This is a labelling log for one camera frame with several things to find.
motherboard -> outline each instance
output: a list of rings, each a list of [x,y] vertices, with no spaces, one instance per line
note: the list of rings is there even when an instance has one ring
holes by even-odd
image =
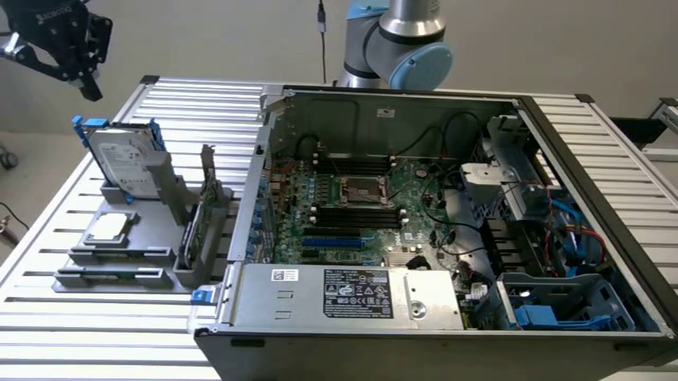
[[[435,261],[450,239],[444,172],[408,159],[281,160],[271,178],[273,261],[392,267],[415,256]]]

gray floor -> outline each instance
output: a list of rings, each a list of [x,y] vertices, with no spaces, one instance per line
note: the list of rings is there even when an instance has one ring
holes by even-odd
[[[0,132],[0,141],[19,156],[15,169],[0,168],[0,201],[31,225],[85,156],[85,149],[75,134]],[[0,209],[0,217],[5,215],[7,210]],[[19,236],[25,233],[17,222],[12,221],[9,227]],[[11,251],[0,244],[0,263]]]

warning label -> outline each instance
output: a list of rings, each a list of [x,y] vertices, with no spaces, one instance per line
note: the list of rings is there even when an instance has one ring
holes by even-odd
[[[328,318],[392,319],[384,270],[327,270],[323,313]]]

